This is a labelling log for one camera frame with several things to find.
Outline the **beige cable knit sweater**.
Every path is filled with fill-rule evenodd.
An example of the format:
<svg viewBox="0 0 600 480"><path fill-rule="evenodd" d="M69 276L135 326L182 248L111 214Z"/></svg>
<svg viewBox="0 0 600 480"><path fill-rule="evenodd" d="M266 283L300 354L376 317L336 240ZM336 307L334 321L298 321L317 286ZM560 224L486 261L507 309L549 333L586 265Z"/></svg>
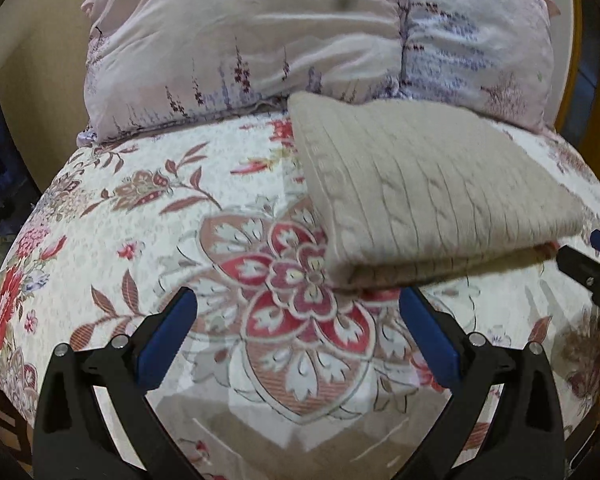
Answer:
<svg viewBox="0 0 600 480"><path fill-rule="evenodd" d="M288 112L339 288L442 278L582 229L577 196L469 110L298 92Z"/></svg>

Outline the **wooden headboard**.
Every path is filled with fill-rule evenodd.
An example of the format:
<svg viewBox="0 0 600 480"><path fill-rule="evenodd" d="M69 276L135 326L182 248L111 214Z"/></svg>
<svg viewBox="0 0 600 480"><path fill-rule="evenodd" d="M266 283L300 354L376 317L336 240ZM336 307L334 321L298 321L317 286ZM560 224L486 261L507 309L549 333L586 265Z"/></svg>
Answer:
<svg viewBox="0 0 600 480"><path fill-rule="evenodd" d="M600 0L553 0L555 69L547 121L600 180Z"/></svg>

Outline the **floral quilted bedspread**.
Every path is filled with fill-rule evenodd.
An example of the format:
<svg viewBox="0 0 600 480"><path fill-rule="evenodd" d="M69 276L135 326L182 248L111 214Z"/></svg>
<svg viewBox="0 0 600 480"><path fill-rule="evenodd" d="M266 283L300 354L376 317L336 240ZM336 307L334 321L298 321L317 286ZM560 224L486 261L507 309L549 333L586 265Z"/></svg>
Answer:
<svg viewBox="0 0 600 480"><path fill-rule="evenodd" d="M577 196L581 231L385 288L332 284L289 112L77 150L0 271L0 388L33 447L54 348L132 335L187 287L196 320L146 398L195 479L402 479L451 396L400 315L415 287L465 333L543 347L562 479L579 446L600 454L600 431L584 429L600 397L600 309L556 263L565 245L600 263L600 181L558 136L483 119Z"/></svg>

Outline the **pink lavender floral pillow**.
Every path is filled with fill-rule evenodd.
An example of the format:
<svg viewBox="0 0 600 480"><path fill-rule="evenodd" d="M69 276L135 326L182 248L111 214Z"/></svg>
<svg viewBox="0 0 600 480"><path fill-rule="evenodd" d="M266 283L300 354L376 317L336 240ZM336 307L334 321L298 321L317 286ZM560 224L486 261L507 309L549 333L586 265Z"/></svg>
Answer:
<svg viewBox="0 0 600 480"><path fill-rule="evenodd" d="M545 126L547 0L85 0L81 145L213 122L299 91Z"/></svg>

